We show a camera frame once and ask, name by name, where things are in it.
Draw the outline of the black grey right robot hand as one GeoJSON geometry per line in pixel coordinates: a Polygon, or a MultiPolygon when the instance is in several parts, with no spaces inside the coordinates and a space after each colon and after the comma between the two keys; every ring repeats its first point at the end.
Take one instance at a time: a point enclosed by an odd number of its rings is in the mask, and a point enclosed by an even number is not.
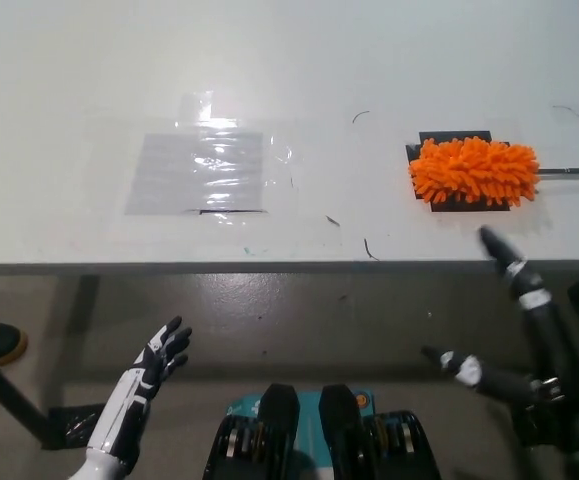
{"type": "Polygon", "coordinates": [[[521,442],[554,446],[567,477],[579,479],[579,352],[539,273],[492,228],[482,226],[478,235],[519,307],[535,370],[520,376],[449,348],[421,352],[458,383],[506,404],[521,442]]]}

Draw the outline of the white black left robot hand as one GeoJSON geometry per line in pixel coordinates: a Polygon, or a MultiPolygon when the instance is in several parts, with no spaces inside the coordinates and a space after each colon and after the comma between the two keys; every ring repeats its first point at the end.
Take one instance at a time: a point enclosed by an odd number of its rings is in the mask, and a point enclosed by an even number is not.
{"type": "Polygon", "coordinates": [[[191,334],[192,329],[176,316],[144,345],[108,398],[74,479],[124,479],[131,474],[151,403],[162,384],[187,362],[191,334]]]}

